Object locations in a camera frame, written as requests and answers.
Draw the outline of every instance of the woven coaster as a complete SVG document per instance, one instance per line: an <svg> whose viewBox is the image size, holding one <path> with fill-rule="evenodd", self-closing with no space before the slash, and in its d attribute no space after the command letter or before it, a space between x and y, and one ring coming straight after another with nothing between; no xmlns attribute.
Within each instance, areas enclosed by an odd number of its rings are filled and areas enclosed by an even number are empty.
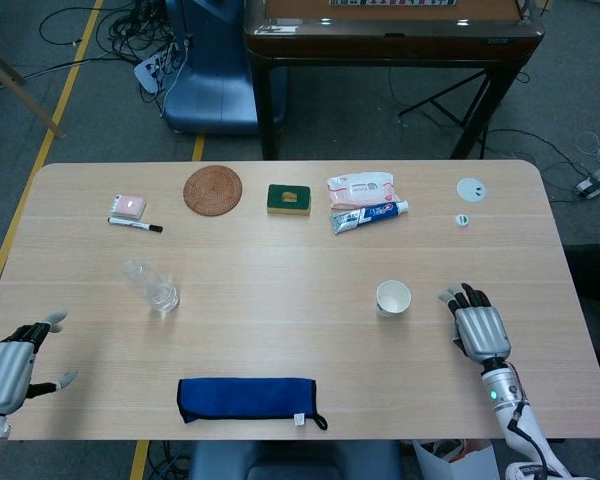
<svg viewBox="0 0 600 480"><path fill-rule="evenodd" d="M191 175L184 184L184 203L196 213L215 217L235 207L242 196L240 177L227 167L210 165Z"/></svg>

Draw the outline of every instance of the robotic hand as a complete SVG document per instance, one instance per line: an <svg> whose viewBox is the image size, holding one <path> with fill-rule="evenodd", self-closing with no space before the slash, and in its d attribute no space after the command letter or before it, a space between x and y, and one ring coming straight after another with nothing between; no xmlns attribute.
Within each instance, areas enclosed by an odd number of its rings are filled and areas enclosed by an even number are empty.
<svg viewBox="0 0 600 480"><path fill-rule="evenodd" d="M540 430L515 367L506 362L511 344L498 310L487 296L462 284L440 295L455 317L455 343L474 362L484 367L482 382L491 398L498 423L509 448L529 457L531 462L513 463L506 480L576 478L560 463ZM578 480L593 480L577 477Z"/></svg>
<svg viewBox="0 0 600 480"><path fill-rule="evenodd" d="M49 332L62 330L66 311L52 313L34 325L23 325L0 342L0 445L9 438L7 415L17 411L26 398L57 392L67 387L76 372L68 372L56 382L31 385L31 372L40 345Z"/></svg>

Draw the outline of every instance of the blue cloth pouch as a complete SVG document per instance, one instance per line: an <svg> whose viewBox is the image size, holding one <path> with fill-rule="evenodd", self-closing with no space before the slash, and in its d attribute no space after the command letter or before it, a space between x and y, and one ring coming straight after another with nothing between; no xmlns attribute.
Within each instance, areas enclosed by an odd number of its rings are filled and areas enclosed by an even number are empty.
<svg viewBox="0 0 600 480"><path fill-rule="evenodd" d="M321 430L328 428L316 408L316 382L308 378L183 378L177 400L184 423L199 418L294 418L302 413Z"/></svg>

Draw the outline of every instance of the wooden chair leg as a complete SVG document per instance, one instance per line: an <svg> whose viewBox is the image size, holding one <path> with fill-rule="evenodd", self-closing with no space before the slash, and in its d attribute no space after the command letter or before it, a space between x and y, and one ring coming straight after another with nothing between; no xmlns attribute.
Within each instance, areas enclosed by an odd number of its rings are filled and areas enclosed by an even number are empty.
<svg viewBox="0 0 600 480"><path fill-rule="evenodd" d="M11 90L20 100L22 100L22 102L45 123L45 125L53 132L56 138L63 138L65 136L65 133L51 119L51 117L47 115L46 112L42 110L29 95L27 95L27 92L25 92L2 68L0 68L0 82L2 82L6 88Z"/></svg>
<svg viewBox="0 0 600 480"><path fill-rule="evenodd" d="M22 75L18 73L18 71L4 61L2 57L0 57L0 70L4 71L9 75L18 85L24 85L26 81Z"/></svg>

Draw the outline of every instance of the clear plastic bottle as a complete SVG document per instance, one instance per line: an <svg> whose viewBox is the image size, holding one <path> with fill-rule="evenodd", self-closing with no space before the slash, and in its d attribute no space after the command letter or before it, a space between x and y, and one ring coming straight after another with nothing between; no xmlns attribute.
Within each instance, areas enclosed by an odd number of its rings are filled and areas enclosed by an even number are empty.
<svg viewBox="0 0 600 480"><path fill-rule="evenodd" d="M173 310L180 301L175 285L139 260L124 262L124 273L133 290L161 312Z"/></svg>

